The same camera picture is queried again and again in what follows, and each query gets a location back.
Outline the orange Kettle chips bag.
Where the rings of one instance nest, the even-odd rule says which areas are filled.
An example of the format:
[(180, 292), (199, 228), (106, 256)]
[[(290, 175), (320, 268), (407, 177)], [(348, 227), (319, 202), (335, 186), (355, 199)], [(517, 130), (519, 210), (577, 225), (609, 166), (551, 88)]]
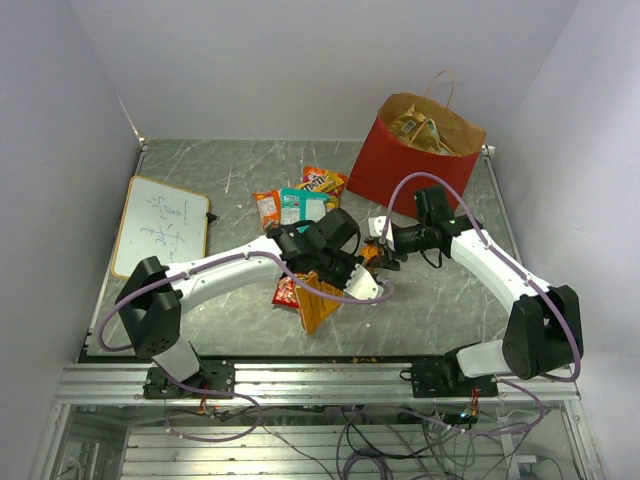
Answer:
[[(371, 269), (373, 261), (382, 257), (382, 248), (373, 243), (366, 243), (360, 254), (364, 257), (364, 265)], [(305, 285), (332, 297), (343, 298), (344, 292), (331, 284), (320, 281), (316, 272), (300, 276)], [(295, 285), (294, 295), (298, 304), (298, 313), (304, 332), (313, 335), (317, 328), (340, 306), (341, 302), (321, 297), (299, 285)]]

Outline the red paper bag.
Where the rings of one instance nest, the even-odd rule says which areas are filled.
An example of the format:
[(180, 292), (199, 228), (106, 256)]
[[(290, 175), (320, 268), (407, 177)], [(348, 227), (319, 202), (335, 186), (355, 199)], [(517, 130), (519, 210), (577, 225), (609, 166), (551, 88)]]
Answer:
[[(423, 94), (396, 93), (389, 96), (379, 108), (355, 164), (349, 174), (347, 189), (379, 205), (388, 205), (396, 186), (407, 176), (426, 172), (444, 180), (453, 189), (447, 199), (458, 206), (457, 195), (464, 194), (471, 173), (485, 143), (485, 130), (466, 120), (450, 108), (455, 92), (455, 77), (449, 70), (436, 76), (447, 75), (450, 87), (447, 99), (440, 103)], [(415, 104), (416, 108), (432, 118), (440, 136), (455, 156), (439, 155), (408, 147), (390, 132), (390, 123)]]

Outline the brown snack pouch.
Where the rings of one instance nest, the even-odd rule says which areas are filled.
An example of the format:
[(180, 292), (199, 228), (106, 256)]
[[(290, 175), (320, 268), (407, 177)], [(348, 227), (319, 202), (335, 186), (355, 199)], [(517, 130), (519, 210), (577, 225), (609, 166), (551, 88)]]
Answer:
[(389, 125), (391, 134), (404, 145), (439, 155), (455, 156), (440, 136), (436, 122), (420, 112), (415, 104), (409, 106)]

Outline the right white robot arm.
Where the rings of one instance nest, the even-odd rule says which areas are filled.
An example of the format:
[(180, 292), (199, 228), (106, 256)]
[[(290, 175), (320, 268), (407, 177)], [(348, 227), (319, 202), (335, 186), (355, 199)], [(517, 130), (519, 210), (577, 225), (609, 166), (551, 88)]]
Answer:
[(578, 375), (584, 346), (577, 293), (567, 285), (554, 287), (517, 263), (473, 216), (454, 212), (442, 186), (417, 191), (414, 201), (412, 226), (399, 227), (385, 216), (369, 219), (369, 234), (383, 251), (381, 267), (397, 269), (408, 255), (435, 250), (473, 274), (508, 315), (502, 339), (456, 351), (456, 362), (440, 373), (442, 387), (459, 396), (486, 375), (554, 379), (555, 370), (565, 366)]

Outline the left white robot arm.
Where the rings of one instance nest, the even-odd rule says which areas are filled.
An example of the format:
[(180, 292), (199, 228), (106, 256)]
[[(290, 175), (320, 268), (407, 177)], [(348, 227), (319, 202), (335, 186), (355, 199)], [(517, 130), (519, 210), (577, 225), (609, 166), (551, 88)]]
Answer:
[(359, 237), (355, 220), (334, 209), (318, 221), (272, 227), (238, 248), (199, 260), (161, 264), (141, 260), (118, 297), (116, 307), (137, 357), (151, 359), (168, 373), (168, 384), (182, 397), (203, 387), (204, 373), (190, 343), (181, 335), (185, 313), (200, 304), (287, 274), (315, 274), (343, 294), (348, 303), (371, 302), (379, 286), (363, 257), (344, 245)]

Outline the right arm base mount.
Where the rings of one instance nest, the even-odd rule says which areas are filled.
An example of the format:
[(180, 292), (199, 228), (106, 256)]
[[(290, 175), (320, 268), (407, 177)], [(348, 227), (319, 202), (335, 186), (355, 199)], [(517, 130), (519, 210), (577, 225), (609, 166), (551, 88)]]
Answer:
[(410, 383), (415, 398), (463, 398), (471, 397), (472, 393), (482, 398), (498, 396), (491, 375), (467, 377), (453, 357), (420, 357), (403, 368), (399, 377)]

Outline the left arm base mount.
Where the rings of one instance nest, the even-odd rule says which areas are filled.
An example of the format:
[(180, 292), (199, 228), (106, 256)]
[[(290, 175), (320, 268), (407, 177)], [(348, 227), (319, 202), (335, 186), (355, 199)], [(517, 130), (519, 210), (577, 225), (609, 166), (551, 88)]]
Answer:
[[(201, 370), (183, 383), (198, 389), (231, 392), (235, 385), (235, 369), (226, 361), (206, 360)], [(177, 400), (197, 398), (199, 394), (177, 386), (163, 369), (154, 366), (147, 371), (143, 397), (151, 400)]]

